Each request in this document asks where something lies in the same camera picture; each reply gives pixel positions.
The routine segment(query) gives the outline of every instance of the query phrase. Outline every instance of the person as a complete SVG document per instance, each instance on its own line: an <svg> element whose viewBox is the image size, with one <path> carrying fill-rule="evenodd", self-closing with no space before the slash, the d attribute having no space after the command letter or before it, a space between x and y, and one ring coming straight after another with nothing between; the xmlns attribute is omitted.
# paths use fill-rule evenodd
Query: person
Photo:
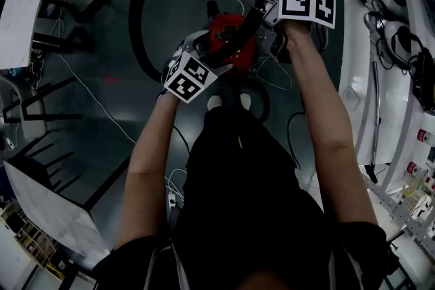
<svg viewBox="0 0 435 290"><path fill-rule="evenodd" d="M380 287L386 236L358 168L349 116L305 23L283 27L324 212L299 188L292 158L263 125L213 96L169 231L164 173L178 100L166 93L133 150L115 251L93 270L98 289ZM249 109L248 96L242 104Z"/></svg>

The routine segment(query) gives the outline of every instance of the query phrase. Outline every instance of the shoe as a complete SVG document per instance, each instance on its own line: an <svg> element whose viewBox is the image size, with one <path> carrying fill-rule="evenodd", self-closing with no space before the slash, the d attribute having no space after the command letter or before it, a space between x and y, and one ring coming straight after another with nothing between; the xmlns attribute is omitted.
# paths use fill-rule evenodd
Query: shoe
<svg viewBox="0 0 435 290"><path fill-rule="evenodd" d="M248 93L242 93L240 95L240 101L242 103L242 107L245 110L249 110L249 108L251 107L251 96L248 95Z"/></svg>
<svg viewBox="0 0 435 290"><path fill-rule="evenodd" d="M219 96L211 96L209 101L207 102L207 109L210 111L213 108L221 107L223 104L222 98Z"/></svg>

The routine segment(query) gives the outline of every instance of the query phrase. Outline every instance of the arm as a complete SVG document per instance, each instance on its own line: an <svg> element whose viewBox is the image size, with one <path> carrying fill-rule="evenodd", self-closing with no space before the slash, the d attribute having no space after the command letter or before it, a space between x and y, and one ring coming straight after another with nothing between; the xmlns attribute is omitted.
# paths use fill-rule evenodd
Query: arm
<svg viewBox="0 0 435 290"><path fill-rule="evenodd" d="M116 248L131 240L155 236L164 222L164 170L178 98L161 96L133 150L122 205Z"/></svg>
<svg viewBox="0 0 435 290"><path fill-rule="evenodd" d="M349 116L325 64L303 22L287 21L284 29L307 111L324 204L332 208L338 222L377 224L358 168Z"/></svg>

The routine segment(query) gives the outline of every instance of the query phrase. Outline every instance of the floor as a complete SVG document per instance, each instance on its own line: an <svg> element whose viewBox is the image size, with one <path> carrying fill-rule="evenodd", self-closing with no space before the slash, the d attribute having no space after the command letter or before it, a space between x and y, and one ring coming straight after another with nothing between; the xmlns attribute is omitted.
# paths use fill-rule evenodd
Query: floor
<svg viewBox="0 0 435 290"><path fill-rule="evenodd" d="M68 0L76 5L84 5L84 0ZM179 42L189 33L201 28L206 19L208 0L147 0L144 6L143 38L148 55L154 62L164 62L172 55ZM240 12L237 0L216 0L223 12ZM111 5L101 10L83 27L95 40L97 51L94 54L65 54L75 72L92 90L95 96L120 123L125 131L136 139L141 132L154 106L161 86L151 80L140 68L133 54L128 34L128 7L130 0L111 0ZM69 14L65 14L65 34L75 26ZM54 21L40 20L37 30L50 32ZM343 0L337 0L336 28L330 31L327 50L323 53L334 85L338 88L343 53ZM287 81L272 62L265 64L261 76L274 84L285 85ZM271 134L286 148L285 127L288 117L302 110L300 90L294 80L291 66L288 66L293 79L289 91L266 86L271 99L271 113L264 123ZM41 85L56 83L71 76L66 64L57 54L51 55L44 67ZM213 85L191 104L180 104L175 125L181 130L192 146L200 134L208 97L221 88ZM253 113L261 112L260 103L253 96ZM39 159L48 162L68 151L73 157L62 163L62 171L53 181L63 181L76 175L80 179L66 189L63 194L77 202L87 197L107 178L108 175L129 156L133 144L111 123L102 109L92 100L78 82L53 94L46 100L50 112L79 111L84 118L74 122L55 122L49 125L52 130L50 140L56 147L41 154ZM291 139L296 156L302 166L297 172L301 186L306 186L314 173L313 150L307 122L299 117L292 124ZM184 167L188 159L186 148L179 135L174 132L169 150L167 173L174 168ZM181 187L183 173L176 174L175 182ZM107 192L105 197L91 211L97 226L110 248L113 247L117 230L120 202L125 175Z"/></svg>

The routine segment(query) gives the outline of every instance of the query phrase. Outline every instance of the red object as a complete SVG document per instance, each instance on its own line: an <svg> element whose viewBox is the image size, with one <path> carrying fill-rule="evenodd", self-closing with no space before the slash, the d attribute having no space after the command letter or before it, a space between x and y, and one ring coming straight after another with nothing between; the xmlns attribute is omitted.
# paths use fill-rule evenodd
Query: red object
<svg viewBox="0 0 435 290"><path fill-rule="evenodd" d="M112 77L109 75L106 76L106 82L119 82L119 81L121 81L119 77Z"/></svg>
<svg viewBox="0 0 435 290"><path fill-rule="evenodd" d="M412 173L414 172L414 168L415 168L416 166L417 166L417 165L416 165L414 162L409 162L409 164L408 164L408 168L407 168L406 170L408 171L408 173L412 174Z"/></svg>
<svg viewBox="0 0 435 290"><path fill-rule="evenodd" d="M417 139L420 140L420 141L424 141L424 135L426 133L427 132L425 130L419 130L419 134L417 135Z"/></svg>
<svg viewBox="0 0 435 290"><path fill-rule="evenodd" d="M216 51L230 39L231 34L238 30L245 22L245 18L238 14L224 14L216 16L210 29L210 48L211 52ZM256 40L252 37L238 52L223 62L231 62L238 68L239 73L244 73L251 68L254 63L256 51Z"/></svg>

